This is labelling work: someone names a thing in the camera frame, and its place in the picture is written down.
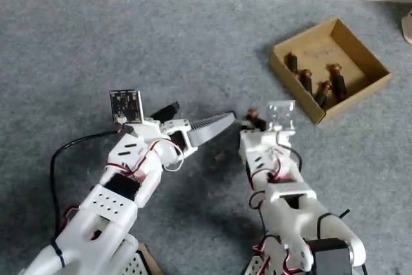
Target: cardboard box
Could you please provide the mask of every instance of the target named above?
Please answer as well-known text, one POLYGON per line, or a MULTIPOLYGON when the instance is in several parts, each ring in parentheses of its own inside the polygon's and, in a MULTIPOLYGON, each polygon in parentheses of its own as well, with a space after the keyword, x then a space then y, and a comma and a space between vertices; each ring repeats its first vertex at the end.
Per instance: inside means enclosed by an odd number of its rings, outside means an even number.
POLYGON ((159 264, 157 264, 156 260, 149 252, 147 246, 141 243, 139 244, 139 250, 142 251, 144 260, 146 261, 147 266, 149 267, 151 275, 164 275, 163 271, 159 267, 159 264))
POLYGON ((270 65, 316 124, 341 114, 391 79, 390 72, 339 19, 326 21, 276 45, 270 56, 270 65), (299 72, 303 69, 312 71, 314 95, 320 84, 330 79, 330 65, 339 63, 348 91, 347 99, 337 102, 329 91, 322 109, 303 88, 299 78, 288 69, 287 55, 290 52, 297 56, 299 72))

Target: circuit board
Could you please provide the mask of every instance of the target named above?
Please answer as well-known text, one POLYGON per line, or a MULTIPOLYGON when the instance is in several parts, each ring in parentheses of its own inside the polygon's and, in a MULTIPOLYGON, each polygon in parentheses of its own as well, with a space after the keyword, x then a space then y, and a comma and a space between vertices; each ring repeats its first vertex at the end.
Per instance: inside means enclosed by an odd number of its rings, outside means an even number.
POLYGON ((112 90, 110 91, 110 103, 113 120, 116 123, 142 122, 137 90, 112 90))

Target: robotic arm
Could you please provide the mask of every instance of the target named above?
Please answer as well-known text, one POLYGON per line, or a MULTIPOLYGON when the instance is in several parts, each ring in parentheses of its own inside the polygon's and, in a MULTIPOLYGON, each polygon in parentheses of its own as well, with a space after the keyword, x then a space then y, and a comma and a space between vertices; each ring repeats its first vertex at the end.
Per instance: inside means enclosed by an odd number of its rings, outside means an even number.
POLYGON ((248 115, 239 153, 253 190, 249 204, 260 212, 265 233, 245 274, 349 275, 352 267, 366 269, 365 248, 341 220, 345 213, 329 213, 290 158, 292 123, 270 120, 269 130, 260 131, 255 128, 262 130, 264 121, 255 111, 248 115))
POLYGON ((139 92, 114 94, 115 120, 125 123, 138 116, 128 124, 133 131, 111 150, 99 183, 76 215, 20 275, 148 274, 139 265, 138 241, 129 234, 138 209, 154 193, 163 170, 177 171, 199 145, 234 122, 232 113, 197 122, 166 121, 159 115, 145 119, 139 92))

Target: gray carpet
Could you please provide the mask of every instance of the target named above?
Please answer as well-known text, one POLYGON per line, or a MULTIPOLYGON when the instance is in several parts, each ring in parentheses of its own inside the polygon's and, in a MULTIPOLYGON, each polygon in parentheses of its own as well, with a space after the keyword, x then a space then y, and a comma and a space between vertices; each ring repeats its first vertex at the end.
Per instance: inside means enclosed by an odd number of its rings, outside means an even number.
MULTIPOLYGON (((147 113, 176 99, 198 119, 290 94, 268 69, 271 47, 340 17, 394 74, 372 98, 314 126, 298 109, 303 174, 363 240, 372 275, 410 274, 410 5, 345 0, 0 0, 0 274, 48 244, 48 164, 63 143, 113 129, 108 91, 138 88, 147 113)), ((239 274, 260 237, 248 209, 236 128, 166 173, 132 233, 167 274, 239 274)), ((98 181, 116 137, 57 162, 61 205, 98 181)))

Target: screw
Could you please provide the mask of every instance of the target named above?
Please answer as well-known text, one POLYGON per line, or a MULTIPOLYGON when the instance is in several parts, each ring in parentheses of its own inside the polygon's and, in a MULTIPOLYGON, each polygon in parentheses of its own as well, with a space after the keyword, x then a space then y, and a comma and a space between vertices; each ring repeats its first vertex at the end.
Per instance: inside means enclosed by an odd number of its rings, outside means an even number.
POLYGON ((248 109, 247 117, 250 117, 251 119, 256 119, 259 117, 259 111, 257 109, 248 109))
POLYGON ((293 74, 297 74, 297 57, 293 53, 288 54, 288 68, 293 74))
POLYGON ((321 108, 323 108, 326 104, 326 96, 328 94, 328 91, 331 90, 331 88, 332 84, 330 81, 323 82, 321 87, 319 88, 319 91, 317 92, 317 95, 315 97, 315 101, 321 108))
POLYGON ((312 72, 309 69, 305 69, 301 72, 300 78, 303 88, 310 94, 312 94, 312 79, 310 78, 311 76, 312 72))
POLYGON ((346 86, 343 76, 341 75, 342 66, 333 64, 330 66, 330 74, 332 75, 333 93, 336 99, 341 102, 346 99, 346 86))
POLYGON ((260 131, 266 130, 266 122, 259 118, 259 112, 257 109, 249 109, 247 111, 246 119, 249 120, 255 128, 260 131))

